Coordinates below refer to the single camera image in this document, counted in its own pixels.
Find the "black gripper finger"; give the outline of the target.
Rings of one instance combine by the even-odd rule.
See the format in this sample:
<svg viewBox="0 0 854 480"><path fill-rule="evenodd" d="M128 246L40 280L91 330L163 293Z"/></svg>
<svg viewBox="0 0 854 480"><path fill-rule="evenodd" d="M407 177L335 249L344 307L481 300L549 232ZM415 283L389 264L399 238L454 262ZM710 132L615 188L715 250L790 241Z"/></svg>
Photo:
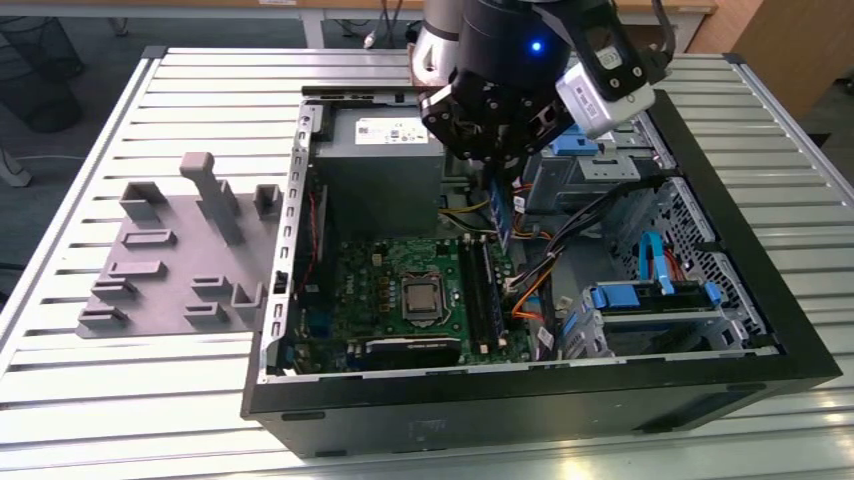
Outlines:
<svg viewBox="0 0 854 480"><path fill-rule="evenodd" d="M559 98L522 106L506 132L506 160L525 160L575 124Z"/></svg>
<svg viewBox="0 0 854 480"><path fill-rule="evenodd" d="M453 82L418 94L422 123L463 160L511 161L506 139L514 89L493 82Z"/></svg>

